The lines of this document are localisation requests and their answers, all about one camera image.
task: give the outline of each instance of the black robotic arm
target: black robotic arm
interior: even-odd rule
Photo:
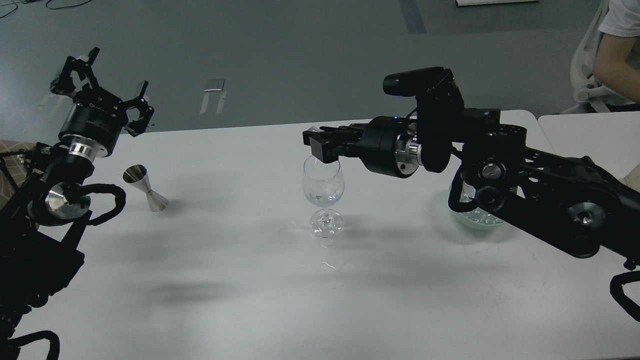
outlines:
[[[449,207],[481,208],[548,244],[588,258],[600,246],[640,265],[640,193],[621,184],[588,156],[564,158],[525,146],[527,130],[500,124],[497,109],[465,108],[451,70],[442,67],[392,74],[386,94],[415,96],[417,118],[376,117],[368,124],[320,127],[303,132],[305,145],[325,163],[360,158],[368,170],[406,178],[420,166],[442,172],[451,154],[461,159],[452,180]],[[453,143],[462,143],[459,151]],[[463,183],[476,193],[460,202]],[[522,195],[514,189],[521,189]],[[612,280],[611,294],[640,321],[640,307],[621,287],[640,272]]]
[[[77,250],[88,225],[99,225],[117,216],[125,206],[125,192],[113,184],[88,184],[93,161],[111,155],[122,129],[132,136],[146,131],[154,109],[144,99],[148,83],[139,94],[123,101],[100,87],[91,66],[99,49],[93,48],[88,61],[69,56],[51,83],[51,92],[72,98],[74,105],[62,126],[60,143],[37,143],[27,151],[0,153],[22,156],[27,176],[0,210],[0,359],[16,359],[20,347],[48,339],[47,359],[57,359],[60,344],[50,332],[37,332],[12,338],[23,315],[32,307],[41,307],[48,298],[67,287],[84,263]],[[84,82],[76,91],[72,73]],[[140,115],[129,122],[127,110]],[[111,211],[91,218],[91,193],[114,196]],[[63,239],[56,240],[38,231],[38,226],[69,224]]]

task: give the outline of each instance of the white chair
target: white chair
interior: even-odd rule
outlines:
[[[584,112],[586,104],[591,105],[596,112],[610,112],[603,97],[615,93],[593,76],[593,63],[602,39],[602,33],[598,27],[608,11],[609,0],[602,0],[589,29],[571,58],[570,77],[573,85],[573,99],[578,102],[578,105],[563,111],[562,114]]]

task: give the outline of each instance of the table surface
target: table surface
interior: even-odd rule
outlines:
[[[502,122],[551,151],[530,113],[504,111]],[[342,159],[346,191],[333,208],[345,228],[312,236],[317,208],[301,190],[311,125],[122,136],[86,183],[119,184],[126,208],[87,229],[85,265],[16,336],[50,329],[61,359],[93,360],[640,355],[640,325],[609,295],[623,258],[601,249],[575,259],[511,225],[462,226],[446,205],[457,159],[408,179]],[[169,199],[164,211],[122,181],[135,164]],[[111,205],[92,201],[96,214]],[[46,348],[22,356],[43,359]]]
[[[640,163],[640,111],[547,115],[538,122],[556,154],[589,155],[617,179]]]

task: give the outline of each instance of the floor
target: floor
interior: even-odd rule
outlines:
[[[0,19],[0,138],[56,142],[72,101],[49,83],[95,46],[105,89],[126,100],[149,81],[149,131],[405,115],[415,101],[385,95],[383,78],[432,66],[453,70],[468,107],[557,113],[599,2],[18,2]],[[0,0],[0,16],[11,8]]]

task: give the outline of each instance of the cable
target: cable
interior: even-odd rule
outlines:
[[[411,111],[410,113],[408,113],[405,117],[404,117],[404,122],[409,122],[409,120],[411,120],[411,115],[413,115],[416,111],[418,111],[418,108],[413,109],[413,111]]]
[[[0,152],[0,157],[8,157],[8,156],[24,155],[24,153],[25,153],[25,152],[26,152],[26,150],[25,150],[25,149],[16,150],[16,151]]]
[[[462,160],[462,152],[458,150],[457,147],[451,145],[451,154],[453,154],[458,159]]]
[[[50,10],[59,10],[59,9],[75,8],[75,7],[78,7],[78,6],[84,5],[84,4],[86,4],[86,3],[90,3],[90,2],[92,2],[93,0],[87,0],[87,1],[85,1],[85,2],[83,2],[83,3],[81,3],[81,4],[76,4],[76,5],[61,6],[61,7],[59,7],[59,8],[50,8],[50,7],[49,7],[49,3],[50,3],[51,1],[53,1],[53,0],[47,0],[47,2],[44,4],[44,6],[45,6],[47,9],[50,9]]]
[[[449,204],[449,209],[457,213],[466,213],[468,211],[473,211],[477,209],[478,205],[475,199],[472,199],[470,202],[461,202],[460,195],[462,195],[462,186],[464,180],[462,180],[462,166],[458,168],[456,171],[456,175],[453,177],[451,181],[451,190],[449,191],[449,198],[447,203]]]
[[[631,271],[616,275],[611,279],[609,291],[611,292],[613,299],[627,312],[627,314],[631,315],[635,321],[640,322],[640,306],[626,296],[625,290],[622,288],[625,284],[638,281],[640,281],[640,271]]]
[[[115,207],[99,217],[89,220],[87,225],[96,226],[115,218],[117,214],[122,212],[127,202],[127,193],[125,193],[121,187],[114,184],[90,184],[81,186],[76,191],[70,193],[67,196],[67,200],[73,204],[77,202],[81,196],[90,193],[110,193],[114,197]]]
[[[15,8],[13,8],[13,10],[11,10],[10,12],[8,12],[8,13],[6,13],[6,14],[4,14],[4,15],[0,16],[0,19],[5,18],[5,17],[9,16],[9,14],[13,13],[15,10],[18,10],[18,4],[14,3],[13,1],[12,1],[12,3],[13,3],[13,5],[15,6]]]
[[[55,332],[45,330],[34,332],[33,334],[21,336],[19,338],[9,339],[6,342],[11,346],[23,347],[34,341],[49,340],[49,352],[47,353],[47,360],[57,360],[60,355],[60,339]]]

